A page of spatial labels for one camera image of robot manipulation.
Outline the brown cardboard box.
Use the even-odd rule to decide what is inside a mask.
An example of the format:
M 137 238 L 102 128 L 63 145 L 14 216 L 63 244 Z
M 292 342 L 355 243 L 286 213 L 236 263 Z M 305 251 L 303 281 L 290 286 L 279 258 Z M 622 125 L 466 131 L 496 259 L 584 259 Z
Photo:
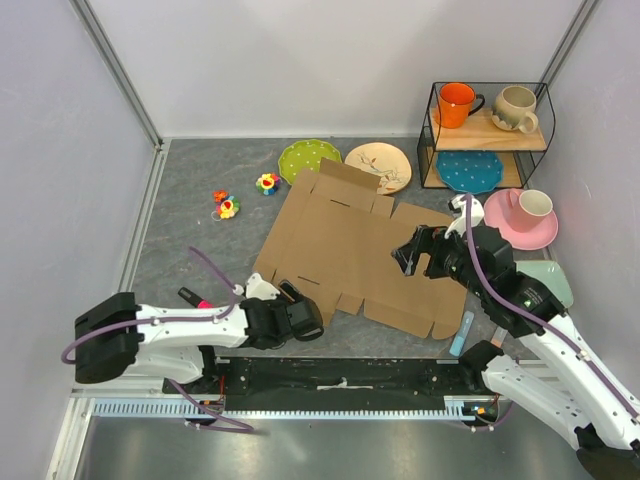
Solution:
M 459 329 L 465 289 L 423 276 L 423 255 L 412 276 L 393 259 L 419 225 L 446 228 L 449 215 L 377 192 L 378 179 L 324 160 L 301 169 L 254 263 L 272 284 L 289 281 L 318 306 L 324 323 L 337 311 L 420 338 L 446 339 Z

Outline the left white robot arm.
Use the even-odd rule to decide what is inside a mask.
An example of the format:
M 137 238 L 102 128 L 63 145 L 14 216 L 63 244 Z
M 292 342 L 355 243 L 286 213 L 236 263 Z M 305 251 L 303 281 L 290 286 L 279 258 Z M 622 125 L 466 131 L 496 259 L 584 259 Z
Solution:
M 74 332 L 62 360 L 80 384 L 138 375 L 208 393 L 220 378 L 215 348 L 276 349 L 290 340 L 315 340 L 324 326 L 315 302 L 289 282 L 273 286 L 254 274 L 221 307 L 170 309 L 120 292 L 78 317 Z

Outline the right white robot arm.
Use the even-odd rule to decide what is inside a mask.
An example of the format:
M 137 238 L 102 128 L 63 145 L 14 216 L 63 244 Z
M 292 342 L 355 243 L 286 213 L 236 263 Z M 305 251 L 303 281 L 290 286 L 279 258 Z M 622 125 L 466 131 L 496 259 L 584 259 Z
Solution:
M 614 378 L 578 333 L 562 303 L 541 281 L 518 270 L 500 232 L 476 226 L 465 234 L 419 226 L 392 252 L 407 276 L 421 255 L 429 279 L 449 278 L 481 302 L 496 325 L 532 351 L 562 384 L 555 389 L 501 348 L 483 340 L 460 359 L 467 392 L 504 396 L 558 433 L 594 479 L 639 476 L 639 399 Z

